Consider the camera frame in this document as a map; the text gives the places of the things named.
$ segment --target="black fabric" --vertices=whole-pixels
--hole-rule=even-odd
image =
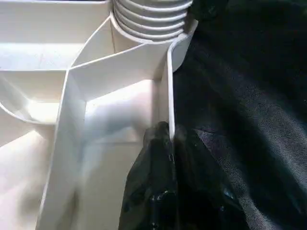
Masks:
[[[202,21],[174,74],[176,123],[226,173],[250,229],[307,229],[307,4],[223,4],[210,18],[192,8]]]

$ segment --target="plastic compartment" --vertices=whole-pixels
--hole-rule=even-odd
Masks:
[[[19,119],[55,124],[65,70],[0,70],[0,103]]]
[[[153,42],[109,11],[0,0],[0,229],[116,229],[145,129],[168,120],[173,135],[172,69],[197,23]]]
[[[141,44],[68,71],[38,230],[71,221],[74,230],[117,229],[145,130],[169,121],[174,134],[172,73],[196,25],[172,44]]]
[[[109,16],[109,1],[1,1],[0,69],[66,69]]]
[[[0,229],[33,230],[48,178],[54,126],[25,122],[0,107]]]

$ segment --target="white plastic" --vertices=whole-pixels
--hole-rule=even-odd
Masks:
[[[0,0],[0,229],[117,229],[145,130],[168,121],[174,135],[172,73],[197,22],[154,42],[109,11],[108,1]],[[46,62],[28,52],[50,44]]]
[[[176,38],[184,32],[192,0],[114,0],[119,26],[135,37],[154,41]]]

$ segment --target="plastic bag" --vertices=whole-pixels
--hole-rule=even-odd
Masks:
[[[177,130],[175,151],[167,123],[146,132],[127,177],[119,230],[248,229],[224,172],[194,131]]]

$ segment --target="white plastic structure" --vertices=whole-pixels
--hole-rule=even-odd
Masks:
[[[109,1],[0,0],[0,229],[118,228],[145,130],[175,133],[173,71],[197,22],[184,26],[154,42]]]
[[[193,0],[114,0],[120,27],[135,37],[170,40],[184,32]]]

